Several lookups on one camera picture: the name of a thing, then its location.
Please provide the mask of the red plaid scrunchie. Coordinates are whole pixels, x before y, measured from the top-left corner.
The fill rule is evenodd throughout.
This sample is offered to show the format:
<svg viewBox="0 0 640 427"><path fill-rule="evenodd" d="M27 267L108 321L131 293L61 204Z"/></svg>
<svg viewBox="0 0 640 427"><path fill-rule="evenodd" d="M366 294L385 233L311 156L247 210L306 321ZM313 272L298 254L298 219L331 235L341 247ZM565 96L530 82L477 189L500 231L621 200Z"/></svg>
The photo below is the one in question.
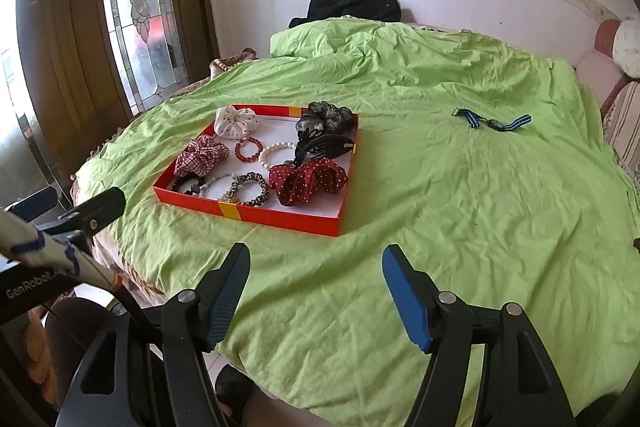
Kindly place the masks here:
<svg viewBox="0 0 640 427"><path fill-rule="evenodd" d="M207 176L221 161L229 157L228 146L217 140L216 135L202 134L192 139L177 156L174 175Z"/></svg>

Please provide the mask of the white cherry scrunchie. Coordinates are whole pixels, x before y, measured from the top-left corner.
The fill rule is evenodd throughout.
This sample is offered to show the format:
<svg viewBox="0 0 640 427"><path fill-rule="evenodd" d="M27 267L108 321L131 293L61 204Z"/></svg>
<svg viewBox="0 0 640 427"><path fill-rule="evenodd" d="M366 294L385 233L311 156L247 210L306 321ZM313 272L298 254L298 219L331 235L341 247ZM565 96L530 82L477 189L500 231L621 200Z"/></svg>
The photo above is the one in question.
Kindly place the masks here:
<svg viewBox="0 0 640 427"><path fill-rule="evenodd" d="M213 128L221 138L239 140L257 131L259 120L253 109L229 105L216 109Z"/></svg>

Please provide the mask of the red polka dot scrunchie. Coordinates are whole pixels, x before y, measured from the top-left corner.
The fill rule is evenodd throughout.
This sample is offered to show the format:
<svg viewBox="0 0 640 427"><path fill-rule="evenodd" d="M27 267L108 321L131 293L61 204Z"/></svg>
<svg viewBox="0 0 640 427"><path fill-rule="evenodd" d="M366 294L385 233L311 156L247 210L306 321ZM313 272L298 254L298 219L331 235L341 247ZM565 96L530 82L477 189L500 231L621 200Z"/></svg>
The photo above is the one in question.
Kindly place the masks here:
<svg viewBox="0 0 640 427"><path fill-rule="evenodd" d="M269 170L269 185L283 206L307 204L318 193L337 194L347 183L346 170L329 158L303 165L277 165Z"/></svg>

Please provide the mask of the rhinestone hair claw clip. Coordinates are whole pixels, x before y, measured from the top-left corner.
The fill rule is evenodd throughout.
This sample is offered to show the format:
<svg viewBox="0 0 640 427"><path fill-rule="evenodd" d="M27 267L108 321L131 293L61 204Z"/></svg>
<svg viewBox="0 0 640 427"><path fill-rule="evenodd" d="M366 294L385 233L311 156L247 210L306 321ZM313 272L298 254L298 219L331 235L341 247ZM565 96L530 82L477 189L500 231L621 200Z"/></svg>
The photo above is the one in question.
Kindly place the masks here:
<svg viewBox="0 0 640 427"><path fill-rule="evenodd" d="M344 134L306 133L297 141L293 165L300 167L307 159L335 159L350 153L354 146L354 140Z"/></svg>

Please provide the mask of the dark floral scrunchie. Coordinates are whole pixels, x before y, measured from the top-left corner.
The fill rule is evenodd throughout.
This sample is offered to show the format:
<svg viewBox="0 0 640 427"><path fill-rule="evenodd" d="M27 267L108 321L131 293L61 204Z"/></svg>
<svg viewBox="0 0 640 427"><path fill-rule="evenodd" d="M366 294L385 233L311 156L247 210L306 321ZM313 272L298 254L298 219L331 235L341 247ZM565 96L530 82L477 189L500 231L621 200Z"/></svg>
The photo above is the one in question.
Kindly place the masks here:
<svg viewBox="0 0 640 427"><path fill-rule="evenodd" d="M315 138L322 134L343 134L356 124L354 113L346 107L338 107L326 101L311 102L302 110L295 124L299 139Z"/></svg>

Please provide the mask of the brown patterned blanket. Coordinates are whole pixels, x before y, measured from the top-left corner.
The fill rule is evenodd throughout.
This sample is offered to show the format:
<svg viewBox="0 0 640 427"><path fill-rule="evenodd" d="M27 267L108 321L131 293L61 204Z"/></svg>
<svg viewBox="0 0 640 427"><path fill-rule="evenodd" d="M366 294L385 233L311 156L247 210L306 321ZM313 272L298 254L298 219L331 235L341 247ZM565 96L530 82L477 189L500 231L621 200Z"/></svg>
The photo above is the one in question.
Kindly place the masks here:
<svg viewBox="0 0 640 427"><path fill-rule="evenodd" d="M223 72L228 72L228 70L241 63L254 61L256 60L256 58L257 52L252 48L242 49L240 53L234 55L214 58L213 61L209 63L209 75L206 78L198 80L197 82L189 84L189 86L179 89L174 94L172 94L170 98L178 98L178 96L186 95L190 92L198 90L198 88L206 86L207 83L213 81Z"/></svg>

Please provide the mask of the red tray box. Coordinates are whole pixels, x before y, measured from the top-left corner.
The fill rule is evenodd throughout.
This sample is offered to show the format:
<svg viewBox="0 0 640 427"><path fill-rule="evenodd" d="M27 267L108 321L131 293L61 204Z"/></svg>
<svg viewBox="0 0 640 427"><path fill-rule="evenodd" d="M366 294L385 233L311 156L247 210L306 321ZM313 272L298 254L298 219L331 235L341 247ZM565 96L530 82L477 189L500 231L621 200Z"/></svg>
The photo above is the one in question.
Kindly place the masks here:
<svg viewBox="0 0 640 427"><path fill-rule="evenodd" d="M318 193L307 204L283 206L269 185L269 170L291 165L299 137L295 124L305 107L272 105L233 105L253 109L257 131L239 140L224 139L214 132L214 118L199 135L216 135L228 146L229 157L207 176L174 175L176 158L154 182L153 190L161 202L209 215L270 227L317 235L337 236L345 204L347 183L356 152L358 116L349 132L355 146L350 153L332 159L347 173L347 183L337 194Z"/></svg>

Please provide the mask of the stained glass door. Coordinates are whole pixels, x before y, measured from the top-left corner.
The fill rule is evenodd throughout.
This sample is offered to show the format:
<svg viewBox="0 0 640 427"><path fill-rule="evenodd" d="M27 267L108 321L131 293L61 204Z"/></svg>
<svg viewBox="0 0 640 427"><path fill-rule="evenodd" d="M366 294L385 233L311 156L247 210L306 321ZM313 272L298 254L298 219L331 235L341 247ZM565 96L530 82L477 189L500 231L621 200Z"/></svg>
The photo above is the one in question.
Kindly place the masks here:
<svg viewBox="0 0 640 427"><path fill-rule="evenodd" d="M103 0L108 38L131 113L188 84L172 0Z"/></svg>

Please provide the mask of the black garment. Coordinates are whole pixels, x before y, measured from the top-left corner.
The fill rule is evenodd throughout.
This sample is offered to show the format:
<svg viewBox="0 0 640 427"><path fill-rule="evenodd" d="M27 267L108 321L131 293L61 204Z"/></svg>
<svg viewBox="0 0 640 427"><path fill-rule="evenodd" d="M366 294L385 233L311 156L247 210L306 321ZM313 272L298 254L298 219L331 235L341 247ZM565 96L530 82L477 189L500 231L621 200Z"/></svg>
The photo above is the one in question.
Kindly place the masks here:
<svg viewBox="0 0 640 427"><path fill-rule="evenodd" d="M292 18L288 28L344 16L396 23L401 21L401 8L397 0L310 0L306 16Z"/></svg>

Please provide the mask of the white patterned pillow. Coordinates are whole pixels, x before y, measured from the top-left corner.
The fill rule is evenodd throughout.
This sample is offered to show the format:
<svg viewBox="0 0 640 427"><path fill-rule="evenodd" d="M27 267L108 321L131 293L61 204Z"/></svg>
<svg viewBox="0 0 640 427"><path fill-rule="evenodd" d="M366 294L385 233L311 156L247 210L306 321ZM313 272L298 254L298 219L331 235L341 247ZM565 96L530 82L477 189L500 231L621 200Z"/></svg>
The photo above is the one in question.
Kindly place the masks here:
<svg viewBox="0 0 640 427"><path fill-rule="evenodd" d="M616 30L612 57L630 78L640 78L640 20L623 20Z"/></svg>

